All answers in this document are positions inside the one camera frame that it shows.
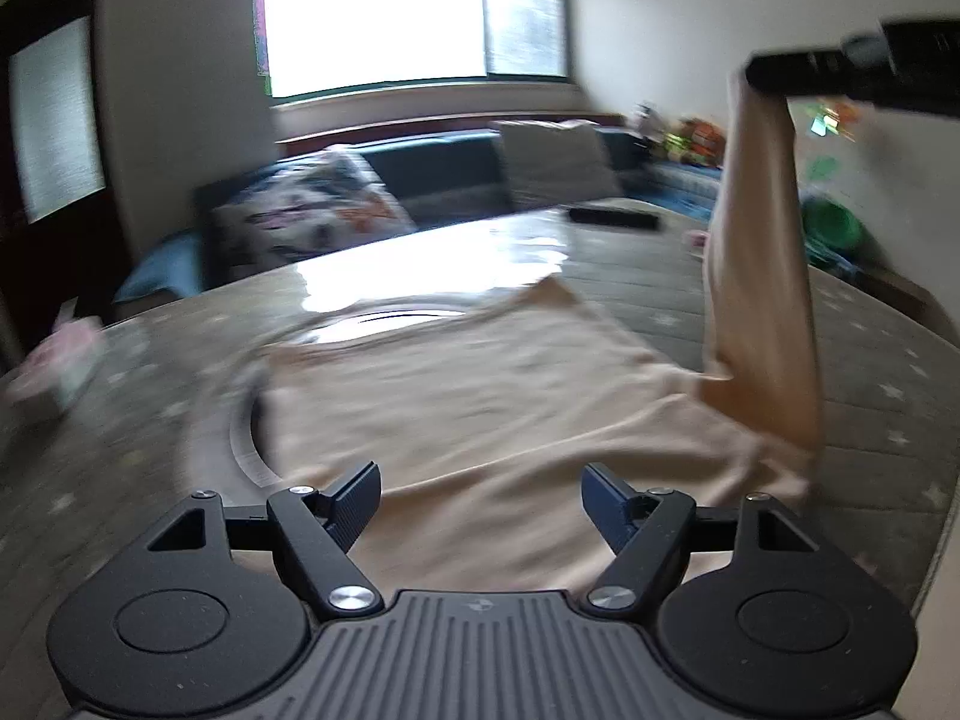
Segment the logo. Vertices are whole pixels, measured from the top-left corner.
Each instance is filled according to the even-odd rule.
[[[488,598],[476,598],[470,601],[467,606],[474,611],[490,611],[493,608],[493,601]]]

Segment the window frame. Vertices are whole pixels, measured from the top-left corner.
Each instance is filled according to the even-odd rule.
[[[259,13],[263,12],[264,2],[262,0],[251,0],[253,2],[254,14],[254,33],[259,30]],[[488,34],[488,16],[486,0],[483,0],[483,26],[484,26],[484,66],[490,67],[490,35]],[[357,92],[378,92],[383,89],[402,89],[408,86],[443,86],[458,83],[560,83],[572,84],[573,72],[573,51],[570,45],[570,3],[568,0],[560,0],[560,18],[563,18],[563,69],[562,76],[544,76],[543,74],[520,74],[520,73],[490,73],[483,76],[445,76],[431,77],[430,79],[403,79],[376,81],[375,83],[360,83],[349,86],[338,86],[333,89],[320,89],[315,92],[304,92],[299,95],[288,95],[288,97],[277,98],[272,95],[270,86],[270,74],[263,74],[258,71],[261,79],[264,80],[264,94],[270,98],[271,107],[280,105],[289,105],[290,103],[308,103],[310,100],[323,100],[324,98],[337,97],[338,95],[348,95]],[[257,52],[263,52],[267,56],[269,45],[269,35],[267,35],[266,23],[262,25],[263,37],[262,44],[258,45]]]

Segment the sofa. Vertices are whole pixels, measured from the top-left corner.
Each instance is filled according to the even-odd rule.
[[[624,196],[697,215],[716,198],[719,172],[659,163],[625,129],[598,127]],[[493,130],[398,138],[354,146],[413,220],[428,230],[514,213]],[[309,156],[201,186],[193,194],[196,226],[162,241],[118,290],[120,319],[229,283],[236,263],[214,212],[243,189]]]

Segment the sofa backrest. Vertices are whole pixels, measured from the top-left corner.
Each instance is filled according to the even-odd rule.
[[[635,136],[619,128],[598,129],[613,170],[631,172],[641,165],[644,152]],[[497,137],[495,131],[481,129],[398,138],[354,148],[370,163],[416,226],[427,229],[512,213],[514,206],[496,152]],[[308,159],[309,154],[282,160],[194,191],[203,280],[208,288],[229,281],[229,264],[224,261],[222,234],[213,209],[251,184]]]

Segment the dark wooden door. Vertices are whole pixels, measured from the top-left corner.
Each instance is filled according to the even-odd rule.
[[[70,298],[108,322],[131,269],[97,104],[96,1],[0,6],[0,295],[25,351]]]

